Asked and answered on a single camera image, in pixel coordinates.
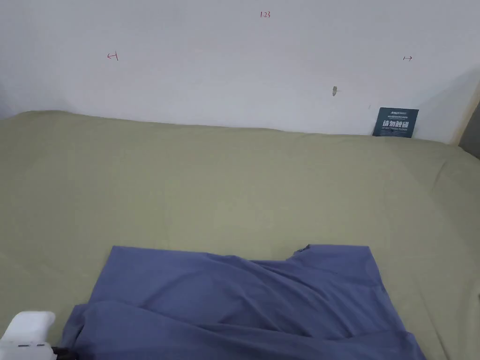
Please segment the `blue fabric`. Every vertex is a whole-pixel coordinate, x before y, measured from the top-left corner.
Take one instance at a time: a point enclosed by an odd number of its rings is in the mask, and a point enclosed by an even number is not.
[[[81,359],[424,359],[361,246],[285,261],[114,247],[62,345]]]

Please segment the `green fabric surface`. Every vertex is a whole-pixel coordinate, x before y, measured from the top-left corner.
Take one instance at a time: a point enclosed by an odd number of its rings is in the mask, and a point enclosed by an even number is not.
[[[0,121],[0,330],[51,310],[56,343],[112,245],[285,259],[309,243],[370,246],[427,358],[478,359],[480,161],[458,147],[60,111]]]

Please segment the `red arrow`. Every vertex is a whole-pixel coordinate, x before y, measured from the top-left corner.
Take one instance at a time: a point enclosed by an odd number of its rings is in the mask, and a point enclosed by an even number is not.
[[[115,51],[115,55],[110,55],[110,53],[108,53],[107,55],[107,58],[111,59],[113,57],[116,57],[117,58],[117,61],[119,60],[119,57],[117,56],[117,52]]]

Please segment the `mattress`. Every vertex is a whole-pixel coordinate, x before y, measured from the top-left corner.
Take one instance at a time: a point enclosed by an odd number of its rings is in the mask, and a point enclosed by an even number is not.
[[[285,260],[369,246],[428,359],[480,353],[480,161],[436,142],[60,111],[0,121],[0,330],[57,343],[113,245]]]

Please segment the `green bedsheet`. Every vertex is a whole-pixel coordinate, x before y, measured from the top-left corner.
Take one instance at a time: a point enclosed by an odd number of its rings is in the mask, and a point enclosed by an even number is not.
[[[285,259],[309,243],[369,245],[427,358],[478,359],[480,161],[458,147],[60,111],[0,121],[0,331],[52,310],[55,343],[112,245]]]

